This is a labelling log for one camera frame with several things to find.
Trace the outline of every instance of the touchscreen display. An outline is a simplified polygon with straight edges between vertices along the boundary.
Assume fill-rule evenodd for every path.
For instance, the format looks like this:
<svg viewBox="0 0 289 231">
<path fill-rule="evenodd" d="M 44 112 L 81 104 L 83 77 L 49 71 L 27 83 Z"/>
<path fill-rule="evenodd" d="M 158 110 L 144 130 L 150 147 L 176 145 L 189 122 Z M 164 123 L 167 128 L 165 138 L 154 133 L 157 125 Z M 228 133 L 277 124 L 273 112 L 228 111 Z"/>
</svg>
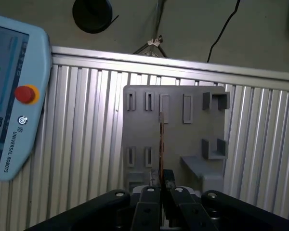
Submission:
<svg viewBox="0 0 289 231">
<path fill-rule="evenodd" d="M 27 34 L 0 27 L 0 160 L 28 40 Z"/>
</svg>

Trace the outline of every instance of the gray bracket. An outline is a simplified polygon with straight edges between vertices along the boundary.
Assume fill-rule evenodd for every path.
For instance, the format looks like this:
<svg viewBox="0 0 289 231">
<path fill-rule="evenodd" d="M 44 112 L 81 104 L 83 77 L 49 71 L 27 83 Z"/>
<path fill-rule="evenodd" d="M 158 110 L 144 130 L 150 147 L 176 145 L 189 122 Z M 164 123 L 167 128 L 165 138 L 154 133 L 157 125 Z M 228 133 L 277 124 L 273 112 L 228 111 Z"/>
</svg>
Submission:
<svg viewBox="0 0 289 231">
<path fill-rule="evenodd" d="M 202 157 L 207 160 L 227 159 L 228 144 L 224 140 L 217 139 L 216 150 L 212 151 L 210 148 L 210 142 L 206 139 L 202 139 L 201 140 L 201 153 L 202 153 Z"/>
<path fill-rule="evenodd" d="M 181 156 L 181 162 L 202 181 L 201 191 L 217 190 L 223 192 L 223 173 L 210 168 L 205 160 L 196 156 Z"/>
<path fill-rule="evenodd" d="M 211 110 L 214 101 L 217 101 L 218 110 L 229 109 L 229 92 L 224 93 L 212 93 L 205 92 L 202 95 L 202 109 Z"/>
</svg>

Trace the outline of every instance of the red button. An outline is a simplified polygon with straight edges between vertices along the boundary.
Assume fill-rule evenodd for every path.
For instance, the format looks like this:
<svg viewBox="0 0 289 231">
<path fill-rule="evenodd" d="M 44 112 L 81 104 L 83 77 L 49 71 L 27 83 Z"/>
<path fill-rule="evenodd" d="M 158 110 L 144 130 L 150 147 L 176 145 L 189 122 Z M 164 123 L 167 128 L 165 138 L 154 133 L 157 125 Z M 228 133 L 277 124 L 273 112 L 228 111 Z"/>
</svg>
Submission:
<svg viewBox="0 0 289 231">
<path fill-rule="evenodd" d="M 20 86 L 14 92 L 15 98 L 22 103 L 30 103 L 34 100 L 34 90 L 28 86 Z"/>
</svg>

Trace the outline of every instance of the gray wall surface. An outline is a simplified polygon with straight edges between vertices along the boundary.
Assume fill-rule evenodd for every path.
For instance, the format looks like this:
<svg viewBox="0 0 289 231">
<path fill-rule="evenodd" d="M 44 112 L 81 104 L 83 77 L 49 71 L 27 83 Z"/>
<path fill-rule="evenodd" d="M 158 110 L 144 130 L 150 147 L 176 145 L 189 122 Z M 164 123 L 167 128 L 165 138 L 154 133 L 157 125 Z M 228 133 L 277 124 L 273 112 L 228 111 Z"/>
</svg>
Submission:
<svg viewBox="0 0 289 231">
<path fill-rule="evenodd" d="M 111 0 L 106 31 L 74 24 L 74 0 L 0 0 L 0 15 L 43 27 L 52 45 L 132 53 L 151 39 L 157 0 Z M 205 62 L 236 0 L 167 0 L 159 33 L 170 58 Z M 289 0 L 243 0 L 212 63 L 289 72 Z"/>
</svg>

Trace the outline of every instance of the aluminum profile wall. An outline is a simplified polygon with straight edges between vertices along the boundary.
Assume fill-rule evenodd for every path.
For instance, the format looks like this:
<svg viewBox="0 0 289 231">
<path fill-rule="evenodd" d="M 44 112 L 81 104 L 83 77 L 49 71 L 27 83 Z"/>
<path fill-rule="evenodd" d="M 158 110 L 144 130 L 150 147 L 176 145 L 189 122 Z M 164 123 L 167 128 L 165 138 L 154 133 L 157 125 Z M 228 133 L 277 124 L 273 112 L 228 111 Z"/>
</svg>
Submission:
<svg viewBox="0 0 289 231">
<path fill-rule="evenodd" d="M 224 86 L 230 92 L 225 192 L 289 219 L 289 80 L 278 78 L 281 73 L 53 50 L 32 155 L 13 181 L 0 182 L 0 230 L 23 230 L 122 187 L 121 93 L 127 84 Z"/>
</svg>

